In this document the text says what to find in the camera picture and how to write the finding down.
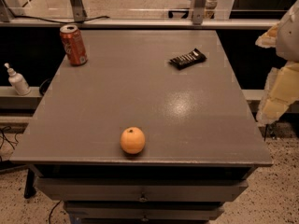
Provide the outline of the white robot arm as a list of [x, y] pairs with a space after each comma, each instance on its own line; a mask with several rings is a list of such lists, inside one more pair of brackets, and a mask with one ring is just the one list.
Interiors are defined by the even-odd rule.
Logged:
[[299, 99], [299, 1], [259, 36], [255, 45], [274, 48], [276, 55], [286, 61], [282, 68], [272, 68], [265, 81], [256, 119], [261, 125], [267, 125], [278, 121]]

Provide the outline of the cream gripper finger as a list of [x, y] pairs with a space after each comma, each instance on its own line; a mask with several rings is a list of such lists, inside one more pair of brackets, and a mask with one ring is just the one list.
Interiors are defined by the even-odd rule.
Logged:
[[261, 125], [272, 124], [299, 99], [299, 63], [286, 62], [277, 69], [273, 67], [265, 81], [263, 97], [256, 115]]
[[257, 38], [255, 45], [265, 49], [274, 48], [277, 44], [277, 36], [278, 24], [275, 24]]

